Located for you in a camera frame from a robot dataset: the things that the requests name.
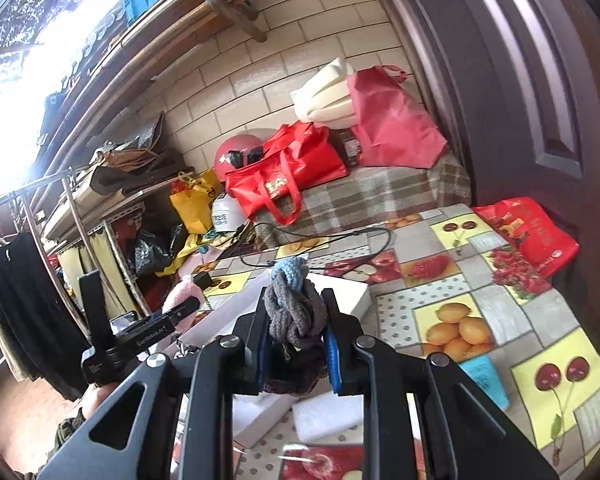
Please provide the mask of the black plastic bag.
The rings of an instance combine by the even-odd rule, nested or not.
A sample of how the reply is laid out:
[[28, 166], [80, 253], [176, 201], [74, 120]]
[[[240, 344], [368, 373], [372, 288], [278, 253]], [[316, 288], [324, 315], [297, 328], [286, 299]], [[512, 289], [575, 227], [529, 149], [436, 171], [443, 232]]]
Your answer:
[[172, 261], [169, 241], [164, 235], [140, 229], [133, 245], [133, 263], [137, 276], [161, 272]]

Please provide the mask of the shiny red tote bag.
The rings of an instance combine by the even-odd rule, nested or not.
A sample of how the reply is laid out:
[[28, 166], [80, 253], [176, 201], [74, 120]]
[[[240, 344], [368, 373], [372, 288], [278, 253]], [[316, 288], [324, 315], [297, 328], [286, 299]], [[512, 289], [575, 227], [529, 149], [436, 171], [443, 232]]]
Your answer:
[[329, 130], [313, 122], [281, 126], [265, 141], [257, 162], [226, 175], [226, 189], [253, 219], [267, 209], [282, 226], [290, 226], [302, 208], [306, 188], [345, 177], [348, 168], [329, 142]]

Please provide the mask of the cream foam cushion roll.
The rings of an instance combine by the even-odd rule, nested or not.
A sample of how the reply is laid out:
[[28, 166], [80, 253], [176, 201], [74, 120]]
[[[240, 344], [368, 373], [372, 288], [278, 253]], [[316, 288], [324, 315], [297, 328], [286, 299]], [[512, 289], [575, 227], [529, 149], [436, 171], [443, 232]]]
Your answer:
[[335, 58], [300, 89], [290, 92], [294, 114], [300, 122], [315, 122], [332, 130], [358, 123], [348, 77], [354, 69], [344, 58]]

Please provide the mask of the plaid blanket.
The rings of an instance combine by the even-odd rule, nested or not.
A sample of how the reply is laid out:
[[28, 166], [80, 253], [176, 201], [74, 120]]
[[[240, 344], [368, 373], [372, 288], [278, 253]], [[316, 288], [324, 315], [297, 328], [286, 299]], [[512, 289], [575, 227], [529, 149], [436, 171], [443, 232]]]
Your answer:
[[334, 234], [429, 209], [471, 203], [471, 183], [451, 154], [429, 170], [358, 167], [347, 177], [301, 192], [302, 207], [291, 226], [266, 209], [256, 213], [260, 248], [274, 248], [309, 235]]

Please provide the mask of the white foam sheet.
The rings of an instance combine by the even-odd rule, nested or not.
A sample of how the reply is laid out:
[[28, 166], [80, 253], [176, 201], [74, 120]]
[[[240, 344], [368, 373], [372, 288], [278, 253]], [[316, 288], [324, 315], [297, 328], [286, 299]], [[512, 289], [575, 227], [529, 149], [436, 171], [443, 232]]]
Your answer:
[[326, 392], [295, 403], [294, 431], [303, 443], [336, 436], [364, 419], [364, 396]]

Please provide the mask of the dark red fabric bag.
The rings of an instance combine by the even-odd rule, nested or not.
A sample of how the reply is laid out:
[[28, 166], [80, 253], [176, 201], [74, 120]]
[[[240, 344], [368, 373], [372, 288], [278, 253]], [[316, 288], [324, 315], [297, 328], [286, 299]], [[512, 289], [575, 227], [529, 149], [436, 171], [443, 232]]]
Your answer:
[[406, 71], [395, 65], [374, 65], [348, 77], [361, 165], [430, 169], [445, 152], [448, 141], [401, 87], [406, 80]]

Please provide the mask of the white helmet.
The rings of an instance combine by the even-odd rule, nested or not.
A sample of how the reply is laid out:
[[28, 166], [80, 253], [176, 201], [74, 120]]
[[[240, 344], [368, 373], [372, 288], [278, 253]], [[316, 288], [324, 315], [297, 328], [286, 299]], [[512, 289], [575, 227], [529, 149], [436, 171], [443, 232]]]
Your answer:
[[248, 221], [238, 201], [227, 193], [222, 193], [213, 201], [211, 219], [217, 233], [235, 232]]

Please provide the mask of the pink fluffy plush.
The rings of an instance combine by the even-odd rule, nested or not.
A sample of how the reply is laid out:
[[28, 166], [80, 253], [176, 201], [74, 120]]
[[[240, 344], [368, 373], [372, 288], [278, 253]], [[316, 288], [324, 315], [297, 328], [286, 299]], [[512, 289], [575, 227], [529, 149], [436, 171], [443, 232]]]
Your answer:
[[202, 291], [194, 282], [193, 275], [186, 275], [178, 284], [175, 284], [171, 291], [166, 296], [162, 306], [162, 312], [168, 313], [182, 304], [189, 298], [196, 298], [199, 302], [204, 301]]

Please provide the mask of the yellow plastic bag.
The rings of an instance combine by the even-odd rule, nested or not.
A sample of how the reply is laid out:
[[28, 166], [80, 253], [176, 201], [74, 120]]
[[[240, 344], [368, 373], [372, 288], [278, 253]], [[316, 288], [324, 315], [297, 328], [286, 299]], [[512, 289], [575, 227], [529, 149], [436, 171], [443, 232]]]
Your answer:
[[204, 234], [212, 228], [211, 204], [221, 191], [213, 169], [178, 174], [171, 185], [170, 202], [189, 234]]

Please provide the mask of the white foam tray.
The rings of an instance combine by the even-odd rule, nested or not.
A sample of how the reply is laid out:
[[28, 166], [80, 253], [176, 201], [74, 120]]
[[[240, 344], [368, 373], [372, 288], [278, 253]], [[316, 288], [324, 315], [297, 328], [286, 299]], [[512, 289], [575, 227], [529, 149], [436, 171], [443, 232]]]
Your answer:
[[[245, 345], [245, 363], [261, 387], [268, 371], [268, 359], [262, 356], [268, 345], [270, 318], [262, 304], [265, 287], [270, 284], [265, 273], [241, 292], [208, 312], [206, 318], [178, 337], [182, 344], [202, 347], [216, 336], [238, 336]], [[341, 313], [364, 318], [372, 305], [370, 288], [363, 283], [311, 273], [309, 281], [318, 292], [329, 289], [335, 294]], [[290, 394], [260, 392], [236, 394], [233, 398], [233, 440], [243, 448], [252, 448], [286, 415], [297, 402]]]

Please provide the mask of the red gift bag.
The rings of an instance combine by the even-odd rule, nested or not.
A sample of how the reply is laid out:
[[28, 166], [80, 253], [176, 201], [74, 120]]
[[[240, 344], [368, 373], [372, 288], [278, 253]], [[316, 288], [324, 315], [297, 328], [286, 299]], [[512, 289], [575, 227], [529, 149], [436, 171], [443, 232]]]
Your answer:
[[478, 216], [549, 278], [577, 257], [578, 242], [550, 220], [532, 198], [516, 197], [474, 208]]

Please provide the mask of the red helmet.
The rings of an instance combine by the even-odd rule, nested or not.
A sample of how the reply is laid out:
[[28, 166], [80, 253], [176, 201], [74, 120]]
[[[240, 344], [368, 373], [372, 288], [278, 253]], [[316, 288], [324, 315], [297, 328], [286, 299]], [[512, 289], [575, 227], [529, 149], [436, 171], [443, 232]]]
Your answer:
[[213, 169], [221, 182], [230, 172], [257, 162], [263, 157], [263, 142], [250, 133], [241, 133], [224, 141], [216, 150]]

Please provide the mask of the small black adapter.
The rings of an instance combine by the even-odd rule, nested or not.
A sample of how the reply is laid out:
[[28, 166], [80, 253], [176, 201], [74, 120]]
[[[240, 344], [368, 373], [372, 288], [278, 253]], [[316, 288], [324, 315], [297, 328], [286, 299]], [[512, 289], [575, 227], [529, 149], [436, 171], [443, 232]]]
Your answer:
[[202, 271], [193, 276], [193, 283], [201, 290], [206, 290], [213, 286], [213, 278], [207, 271]]

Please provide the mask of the blue tissue pack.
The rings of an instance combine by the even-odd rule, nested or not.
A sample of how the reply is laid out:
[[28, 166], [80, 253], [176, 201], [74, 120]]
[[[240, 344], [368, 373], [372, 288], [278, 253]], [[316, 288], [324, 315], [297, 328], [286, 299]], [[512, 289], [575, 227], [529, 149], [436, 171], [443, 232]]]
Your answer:
[[460, 368], [502, 411], [509, 408], [509, 398], [504, 385], [493, 362], [486, 354], [460, 363]]

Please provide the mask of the fruit pattern tablecloth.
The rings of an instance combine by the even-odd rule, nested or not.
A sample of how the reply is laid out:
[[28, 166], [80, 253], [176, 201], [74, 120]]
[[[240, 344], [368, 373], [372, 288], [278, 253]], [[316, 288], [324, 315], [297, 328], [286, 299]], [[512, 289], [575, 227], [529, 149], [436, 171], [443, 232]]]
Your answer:
[[600, 450], [600, 355], [564, 297], [466, 205], [249, 255], [221, 236], [178, 275], [207, 271], [208, 312], [299, 256], [311, 273], [366, 284], [364, 330], [397, 352], [443, 352], [458, 364], [486, 354], [509, 398], [505, 414], [563, 479]]

